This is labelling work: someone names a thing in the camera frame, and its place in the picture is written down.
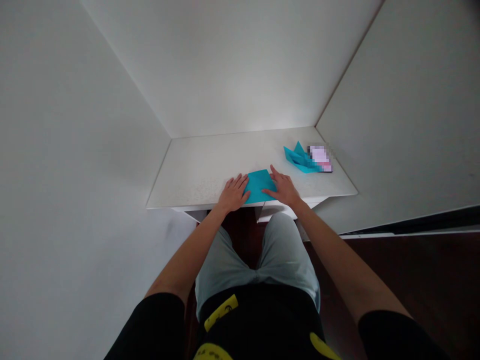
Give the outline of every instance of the black shirt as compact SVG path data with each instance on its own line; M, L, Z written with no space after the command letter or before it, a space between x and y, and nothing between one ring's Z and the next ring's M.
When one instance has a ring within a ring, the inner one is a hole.
M105 359L183 359L185 307L158 293L133 311ZM369 359L448 359L411 318L372 311L358 323ZM325 344L312 298L287 285L230 288L208 299L200 313L194 359L339 359Z

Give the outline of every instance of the hand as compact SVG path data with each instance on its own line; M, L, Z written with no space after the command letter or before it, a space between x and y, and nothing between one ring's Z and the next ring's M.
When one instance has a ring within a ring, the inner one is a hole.
M276 192L268 189L263 189L262 192L270 195L272 198L277 199L282 204L292 207L298 201L302 201L299 192L294 186L290 176L283 175L275 170L273 165L270 165L271 174L270 177L276 184Z
M233 177L226 182L225 188L221 192L218 204L216 207L225 211L225 215L229 212L238 210L250 196L250 191L243 195L245 187L249 182L249 176L245 174L238 174L236 179Z

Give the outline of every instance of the table surface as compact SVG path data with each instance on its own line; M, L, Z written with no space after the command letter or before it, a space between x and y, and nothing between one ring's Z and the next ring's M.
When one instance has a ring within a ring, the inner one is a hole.
M300 196L316 198L358 192L336 159L332 173L305 174L285 158L284 146L324 142L313 126L173 139L147 203L148 209L215 204L226 181L239 173L268 169L289 175Z

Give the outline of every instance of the blue paper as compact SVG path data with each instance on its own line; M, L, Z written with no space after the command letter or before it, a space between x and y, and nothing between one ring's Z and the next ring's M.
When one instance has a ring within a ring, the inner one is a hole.
M308 174L322 173L325 171L321 165L318 165L316 162L314 162L304 151L302 145L300 145L300 141L297 141L294 151L286 148L285 146L283 149L285 150L286 159L299 168L302 172Z
M250 172L248 174L248 184L246 185L245 191L243 192L245 194L247 191L250 191L250 197L245 204L261 203L265 201L275 200L270 195L262 192L262 189L269 189L274 192L277 191L277 187L272 181L268 170L263 169L260 171Z

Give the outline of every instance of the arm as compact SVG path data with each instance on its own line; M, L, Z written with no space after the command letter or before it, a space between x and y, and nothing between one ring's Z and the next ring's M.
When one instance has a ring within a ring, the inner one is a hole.
M295 212L355 323L373 310L389 310L411 318L378 275L300 198L290 177L272 165L270 168L277 192L264 192Z
M239 209L249 198L250 191L243 195L248 182L248 176L242 177L242 174L227 181L218 203L176 251L145 297L156 293L171 293L177 295L184 304L187 303L195 278L225 216Z

